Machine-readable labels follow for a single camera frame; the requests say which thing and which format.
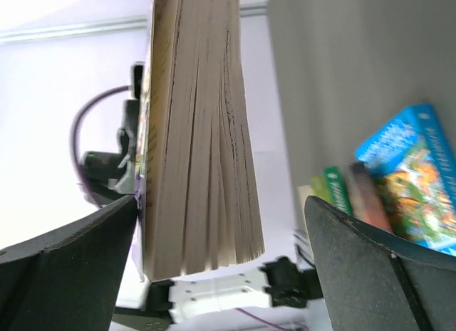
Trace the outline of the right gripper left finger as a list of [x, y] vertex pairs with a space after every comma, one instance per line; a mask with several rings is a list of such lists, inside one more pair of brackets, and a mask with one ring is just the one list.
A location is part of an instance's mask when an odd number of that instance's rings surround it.
[[137, 214], [124, 196], [1, 250], [1, 329], [108, 330]]

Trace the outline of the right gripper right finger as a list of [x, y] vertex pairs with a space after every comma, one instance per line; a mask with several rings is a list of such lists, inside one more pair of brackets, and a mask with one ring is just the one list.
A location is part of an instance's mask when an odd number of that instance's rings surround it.
[[455, 257], [316, 196], [307, 198], [305, 217], [333, 330], [455, 329]]

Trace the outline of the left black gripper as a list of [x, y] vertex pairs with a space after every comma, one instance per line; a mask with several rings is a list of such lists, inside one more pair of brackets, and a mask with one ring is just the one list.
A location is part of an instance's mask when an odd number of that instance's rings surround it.
[[127, 99], [123, 103], [123, 119], [117, 131], [117, 152], [87, 151], [80, 161], [86, 183], [81, 191], [87, 202], [105, 206], [138, 190], [135, 160], [138, 143], [140, 101]]

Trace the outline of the tale of two cities book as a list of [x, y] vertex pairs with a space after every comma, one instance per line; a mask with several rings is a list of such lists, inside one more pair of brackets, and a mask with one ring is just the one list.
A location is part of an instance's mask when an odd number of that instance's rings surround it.
[[364, 163], [348, 165], [346, 184], [353, 215], [371, 226], [392, 233], [388, 216]]

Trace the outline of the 52-storey treehouse purple book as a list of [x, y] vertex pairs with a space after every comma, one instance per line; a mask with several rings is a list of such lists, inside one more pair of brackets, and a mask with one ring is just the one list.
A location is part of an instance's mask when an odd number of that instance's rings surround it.
[[151, 281], [264, 252], [239, 0], [154, 0], [135, 179]]

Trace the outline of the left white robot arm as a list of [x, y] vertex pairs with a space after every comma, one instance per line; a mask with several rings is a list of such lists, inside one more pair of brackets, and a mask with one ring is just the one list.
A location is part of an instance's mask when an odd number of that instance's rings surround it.
[[168, 287], [171, 330], [310, 330], [314, 303], [272, 305], [261, 267], [296, 259], [296, 211], [277, 101], [247, 103], [265, 252], [255, 261], [176, 278]]

